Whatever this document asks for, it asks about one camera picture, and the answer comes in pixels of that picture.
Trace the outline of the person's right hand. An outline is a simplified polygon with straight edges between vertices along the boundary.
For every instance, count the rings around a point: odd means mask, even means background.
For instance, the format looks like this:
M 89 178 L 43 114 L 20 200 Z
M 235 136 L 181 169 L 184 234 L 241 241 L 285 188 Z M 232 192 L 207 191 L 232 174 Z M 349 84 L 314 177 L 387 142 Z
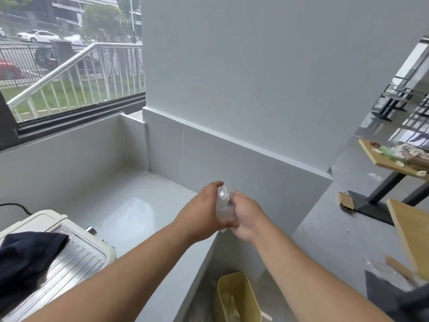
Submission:
M 237 220 L 232 232 L 245 242 L 255 246 L 264 229 L 271 223 L 258 202 L 246 196 L 246 206 L 235 208 Z

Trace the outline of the clear plastic wrapper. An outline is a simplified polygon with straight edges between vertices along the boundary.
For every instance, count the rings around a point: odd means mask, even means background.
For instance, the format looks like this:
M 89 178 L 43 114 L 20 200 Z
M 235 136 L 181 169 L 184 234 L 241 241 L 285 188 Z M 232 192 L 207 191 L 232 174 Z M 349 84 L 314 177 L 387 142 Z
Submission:
M 235 205 L 231 198 L 236 194 L 236 190 L 223 185 L 217 189 L 216 216 L 219 219 L 237 220 Z

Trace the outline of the person's left forearm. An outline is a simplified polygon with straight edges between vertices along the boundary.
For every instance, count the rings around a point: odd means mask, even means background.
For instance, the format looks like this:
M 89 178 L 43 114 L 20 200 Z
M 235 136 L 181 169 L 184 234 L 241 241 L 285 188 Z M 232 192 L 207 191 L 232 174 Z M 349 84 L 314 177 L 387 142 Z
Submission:
M 173 222 L 23 322 L 134 322 L 195 240 Z

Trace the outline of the person's right forearm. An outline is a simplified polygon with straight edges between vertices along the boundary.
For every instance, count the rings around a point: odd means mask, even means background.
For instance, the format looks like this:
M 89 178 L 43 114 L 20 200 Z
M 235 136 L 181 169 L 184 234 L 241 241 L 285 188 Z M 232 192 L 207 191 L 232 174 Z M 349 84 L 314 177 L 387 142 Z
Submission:
M 271 221 L 256 227 L 255 249 L 298 322 L 393 322 L 304 253 Z

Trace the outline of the yellow trash bin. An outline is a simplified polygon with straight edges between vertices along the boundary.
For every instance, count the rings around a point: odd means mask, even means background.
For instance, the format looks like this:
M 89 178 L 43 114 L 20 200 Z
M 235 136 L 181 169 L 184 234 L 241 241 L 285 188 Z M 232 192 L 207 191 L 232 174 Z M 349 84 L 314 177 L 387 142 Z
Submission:
M 262 322 L 262 314 L 250 281 L 241 272 L 224 275 L 218 280 L 212 304 L 214 322 L 226 322 L 221 303 L 222 292 L 230 292 L 236 298 L 241 322 Z

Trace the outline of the crumpled clear plastic waste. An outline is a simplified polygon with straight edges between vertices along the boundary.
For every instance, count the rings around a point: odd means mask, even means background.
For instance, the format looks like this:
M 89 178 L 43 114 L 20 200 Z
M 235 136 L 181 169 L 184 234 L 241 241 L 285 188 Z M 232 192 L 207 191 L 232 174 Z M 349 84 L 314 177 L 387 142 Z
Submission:
M 221 303 L 226 322 L 241 322 L 238 304 L 234 295 L 230 292 L 221 293 Z

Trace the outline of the wooden table top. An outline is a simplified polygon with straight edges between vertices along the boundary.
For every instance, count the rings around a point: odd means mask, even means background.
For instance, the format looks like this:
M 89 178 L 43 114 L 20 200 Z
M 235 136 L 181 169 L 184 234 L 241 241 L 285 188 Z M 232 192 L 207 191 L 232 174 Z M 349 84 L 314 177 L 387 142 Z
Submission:
M 359 139 L 358 142 L 375 166 L 389 169 L 395 173 L 401 173 L 407 176 L 419 178 L 429 183 L 429 169 L 423 169 L 423 171 L 426 171 L 426 175 L 423 176 L 422 173 L 419 173 L 419 170 L 416 170 L 406 164 L 401 166 L 395 161 L 390 160 L 388 156 L 377 153 L 373 150 L 374 147 L 371 146 L 369 140 Z

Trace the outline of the pile of scraps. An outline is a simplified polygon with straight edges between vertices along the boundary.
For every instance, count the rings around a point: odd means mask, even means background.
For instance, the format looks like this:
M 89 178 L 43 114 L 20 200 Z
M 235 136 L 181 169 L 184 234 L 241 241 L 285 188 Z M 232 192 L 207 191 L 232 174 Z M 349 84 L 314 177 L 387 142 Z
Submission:
M 407 143 L 399 143 L 395 146 L 382 146 L 377 142 L 370 142 L 370 144 L 377 153 L 388 156 L 390 160 L 401 166 L 409 165 L 419 170 L 423 176 L 426 175 L 426 171 L 423 169 L 429 169 L 429 151 L 425 149 Z

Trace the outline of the wooden stick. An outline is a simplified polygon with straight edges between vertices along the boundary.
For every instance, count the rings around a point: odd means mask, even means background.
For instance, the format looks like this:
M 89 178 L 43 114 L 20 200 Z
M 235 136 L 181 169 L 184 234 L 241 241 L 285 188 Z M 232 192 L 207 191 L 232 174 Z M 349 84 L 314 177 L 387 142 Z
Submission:
M 405 265 L 394 259 L 392 256 L 385 255 L 384 256 L 386 264 L 391 266 L 393 269 L 398 271 L 402 276 L 405 277 L 405 279 L 412 284 L 413 286 L 417 287 L 419 286 L 418 282 L 415 279 L 415 274 L 408 269 Z

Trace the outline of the white metal railing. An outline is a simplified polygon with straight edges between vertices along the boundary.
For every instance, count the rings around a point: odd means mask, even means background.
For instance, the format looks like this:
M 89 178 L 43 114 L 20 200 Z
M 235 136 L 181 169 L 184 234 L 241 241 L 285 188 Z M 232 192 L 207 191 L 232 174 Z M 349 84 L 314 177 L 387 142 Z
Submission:
M 96 42 L 24 83 L 6 102 L 23 124 L 144 92 L 143 46 Z

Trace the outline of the dark navy cloth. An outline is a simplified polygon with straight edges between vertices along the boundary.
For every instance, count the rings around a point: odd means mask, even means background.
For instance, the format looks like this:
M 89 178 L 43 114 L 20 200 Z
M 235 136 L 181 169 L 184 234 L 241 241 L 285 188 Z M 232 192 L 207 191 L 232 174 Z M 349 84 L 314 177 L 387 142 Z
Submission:
M 6 235 L 0 244 L 0 317 L 8 314 L 38 288 L 69 236 L 56 232 Z

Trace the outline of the dark parked vehicle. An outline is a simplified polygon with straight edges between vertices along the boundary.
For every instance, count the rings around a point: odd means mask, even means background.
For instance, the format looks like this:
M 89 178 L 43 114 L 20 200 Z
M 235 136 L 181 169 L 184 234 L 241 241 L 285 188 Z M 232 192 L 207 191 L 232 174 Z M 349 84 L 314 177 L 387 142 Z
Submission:
M 52 48 L 37 48 L 34 53 L 35 64 L 40 68 L 52 71 L 57 68 L 56 55 Z

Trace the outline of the red car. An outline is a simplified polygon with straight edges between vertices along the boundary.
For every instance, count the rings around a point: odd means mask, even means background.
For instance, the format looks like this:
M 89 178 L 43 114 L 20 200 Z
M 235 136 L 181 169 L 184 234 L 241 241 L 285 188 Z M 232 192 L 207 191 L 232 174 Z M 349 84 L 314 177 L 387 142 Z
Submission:
M 0 59 L 0 80 L 24 79 L 21 69 L 11 62 Z

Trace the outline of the dark window frame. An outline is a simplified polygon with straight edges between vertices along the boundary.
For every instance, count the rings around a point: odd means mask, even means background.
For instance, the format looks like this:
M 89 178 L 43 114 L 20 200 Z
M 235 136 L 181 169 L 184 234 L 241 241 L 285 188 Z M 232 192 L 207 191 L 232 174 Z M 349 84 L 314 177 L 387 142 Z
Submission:
M 117 113 L 130 114 L 146 106 L 146 93 L 18 123 L 0 92 L 0 151 L 35 141 Z

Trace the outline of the black metal frame tables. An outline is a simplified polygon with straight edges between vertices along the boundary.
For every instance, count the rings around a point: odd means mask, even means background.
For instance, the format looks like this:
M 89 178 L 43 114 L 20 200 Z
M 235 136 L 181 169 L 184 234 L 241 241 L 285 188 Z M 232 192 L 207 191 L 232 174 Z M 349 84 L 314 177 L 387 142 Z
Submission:
M 429 119 L 429 81 L 395 76 L 379 96 L 370 115 L 384 122 L 393 122 L 396 114 L 410 113 L 419 119 Z

